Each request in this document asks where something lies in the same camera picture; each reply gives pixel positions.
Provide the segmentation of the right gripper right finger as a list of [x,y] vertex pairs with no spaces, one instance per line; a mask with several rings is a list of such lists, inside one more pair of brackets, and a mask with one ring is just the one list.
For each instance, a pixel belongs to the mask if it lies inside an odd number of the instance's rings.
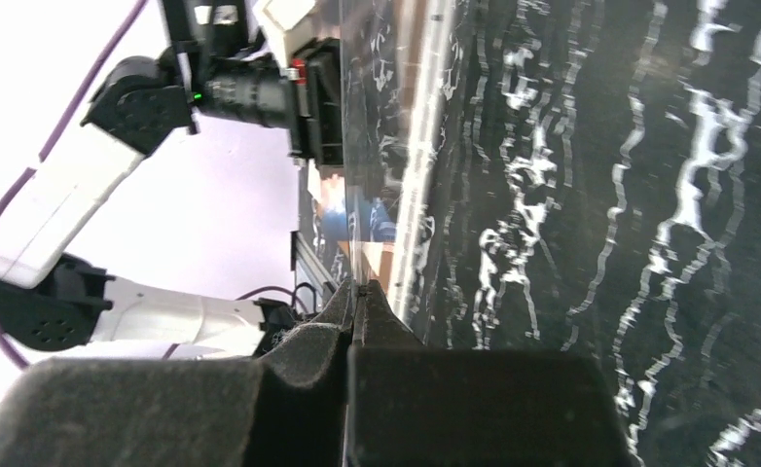
[[353,289],[352,466],[629,466],[595,365],[556,351],[423,345],[377,282]]

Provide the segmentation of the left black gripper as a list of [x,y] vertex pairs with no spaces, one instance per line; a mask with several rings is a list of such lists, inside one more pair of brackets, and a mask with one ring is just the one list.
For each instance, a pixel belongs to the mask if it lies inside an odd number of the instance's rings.
[[289,133],[291,158],[341,166],[341,41],[311,15],[314,37],[281,70],[244,1],[162,1],[169,44],[189,63],[190,102],[202,114]]

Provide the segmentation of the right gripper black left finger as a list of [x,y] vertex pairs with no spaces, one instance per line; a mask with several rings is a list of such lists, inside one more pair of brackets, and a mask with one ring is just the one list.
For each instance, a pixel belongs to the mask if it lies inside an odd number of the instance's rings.
[[355,292],[257,359],[40,363],[0,406],[0,466],[338,466]]

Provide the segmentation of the clear glass sheet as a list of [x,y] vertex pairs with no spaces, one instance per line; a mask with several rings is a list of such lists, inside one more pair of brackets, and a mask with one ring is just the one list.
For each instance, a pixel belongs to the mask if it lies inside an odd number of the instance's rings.
[[429,337],[442,177],[458,139],[467,1],[344,1],[345,209],[355,280],[376,280],[393,314]]

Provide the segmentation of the white picture frame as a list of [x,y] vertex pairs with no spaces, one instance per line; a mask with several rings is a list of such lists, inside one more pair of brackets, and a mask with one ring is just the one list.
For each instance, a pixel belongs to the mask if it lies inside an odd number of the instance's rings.
[[406,167],[403,172],[396,240],[387,299],[397,318],[406,319],[416,283],[416,252],[425,214],[435,138],[443,107],[445,65],[454,27],[454,1],[416,1],[409,34],[404,85],[408,110]]

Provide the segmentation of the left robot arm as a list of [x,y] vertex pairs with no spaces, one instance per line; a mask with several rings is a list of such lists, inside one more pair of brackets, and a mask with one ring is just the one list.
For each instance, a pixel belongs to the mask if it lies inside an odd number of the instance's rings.
[[[128,1],[0,1],[0,197],[36,159]],[[198,117],[84,226],[71,253],[154,287],[234,299],[293,286],[305,191],[277,129]]]

